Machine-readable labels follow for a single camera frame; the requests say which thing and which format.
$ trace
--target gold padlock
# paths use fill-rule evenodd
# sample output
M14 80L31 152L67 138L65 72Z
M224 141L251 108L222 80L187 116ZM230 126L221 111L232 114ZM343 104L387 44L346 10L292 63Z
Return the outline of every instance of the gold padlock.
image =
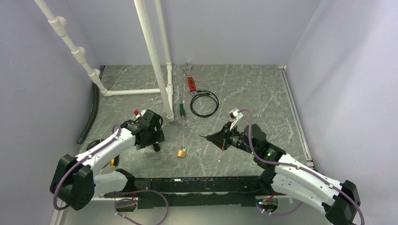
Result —
M181 149L178 151L177 156L181 158L185 158L186 155L186 147L181 147Z

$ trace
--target vertical white pipe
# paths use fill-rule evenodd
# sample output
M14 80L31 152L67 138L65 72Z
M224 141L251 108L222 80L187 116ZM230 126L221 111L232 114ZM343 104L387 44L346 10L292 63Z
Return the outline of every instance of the vertical white pipe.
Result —
M156 80L158 82L158 86L161 91L161 97L164 104L164 108L166 110L167 119L171 122L174 120L174 115L173 111L171 110L166 92L166 87L164 85L161 66L159 64L158 54L156 52L155 42L153 40L151 25L149 23L148 14L145 8L145 3L143 0L134 0L134 4L136 5L137 8L137 14L139 22L141 24L142 32L144 33L146 46L148 47L149 57L151 58Z
M65 44L68 46L68 48L70 49L70 51L72 52L72 54L74 52L77 52L77 47L76 45L73 43L73 41L70 39L70 37L68 35L65 35L63 37L61 37L63 39L63 42L65 42Z
M171 63L171 59L170 59L170 52L168 50L166 26L164 25L163 12L161 10L161 1L155 0L155 6L156 6L156 13L158 14L159 27L161 29L161 36L162 36L163 46L164 46L164 54L166 55L166 63L169 64L169 63Z
M155 6L156 6L156 13L157 13L157 16L158 16L159 27L160 27L160 30L161 30L161 36L162 36L163 47L164 47L164 54L166 56L167 87L169 88L169 90L168 90L168 101L170 103L171 111L173 111L173 83L172 83L172 78L171 78L171 70L172 70L173 66L171 65L170 51L168 49L166 26L164 24L163 12L162 12L162 8L161 8L161 1L160 0L155 0Z
M50 8L43 0L35 0L35 2L49 21L56 20L55 15L53 12L51 12Z
M87 64L87 62L83 63L82 66L87 71L88 74L92 74L93 73L91 67Z

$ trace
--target gray marble floor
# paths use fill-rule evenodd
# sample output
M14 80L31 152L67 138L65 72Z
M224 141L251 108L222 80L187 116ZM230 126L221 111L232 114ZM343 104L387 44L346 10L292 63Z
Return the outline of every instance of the gray marble floor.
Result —
M228 112L233 108L249 108L253 122L267 134L267 139L286 150L305 164L299 134L288 102L284 85L275 65L193 65L192 76L198 90L210 90L220 100L220 108L209 118L199 118L189 109L191 94L184 65L173 68L174 122L163 124L166 141L161 151L152 148L135 150L133 147L121 154L119 167L136 177L197 177L260 175L262 169L253 162L253 156L230 147L221 151L198 135L219 131L229 121ZM166 68L162 67L165 83ZM111 90L157 88L152 66L106 66L102 77ZM179 117L179 97L185 102L186 118ZM82 145L84 151L93 140L106 138L114 124L134 118L134 109L151 109L166 118L160 94L126 96L100 96L99 112L94 125ZM211 111L214 102L203 98L194 108L201 114ZM244 114L238 129L243 130L249 116ZM183 145L186 158L177 157L176 151ZM107 166L102 173L113 169Z

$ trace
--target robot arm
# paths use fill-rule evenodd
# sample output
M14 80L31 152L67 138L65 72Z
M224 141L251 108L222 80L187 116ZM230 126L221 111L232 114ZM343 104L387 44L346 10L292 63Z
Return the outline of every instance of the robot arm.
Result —
M58 162L50 191L55 198L80 210L93 196L134 189L134 176L123 169L98 174L103 166L133 146L138 150L153 145L154 150L159 151L159 143L165 140L162 121L161 116L151 110L143 111L136 121L124 122L120 130L90 150L76 157L65 155Z
M266 190L289 195L313 206L325 214L333 224L350 225L352 223L357 209L341 192L348 195L359 206L360 199L355 184L348 180L341 183L301 164L283 149L269 143L266 134L257 124L251 125L251 131L247 126L243 132L238 132L235 124L242 117L242 113L233 110L230 116L234 119L233 122L226 123L215 134L202 137L221 150L234 146L255 154L254 161L265 170L259 177L259 182ZM327 180L329 184L326 185L322 179Z

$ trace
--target cable clip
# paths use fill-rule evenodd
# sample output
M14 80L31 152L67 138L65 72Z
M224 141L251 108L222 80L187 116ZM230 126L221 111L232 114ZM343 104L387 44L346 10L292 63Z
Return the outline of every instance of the cable clip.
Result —
M241 112L239 112L239 110L237 108L235 108L229 112L229 115L233 119L233 122L230 127L230 131L231 131L234 128L237 121L243 117L243 114Z

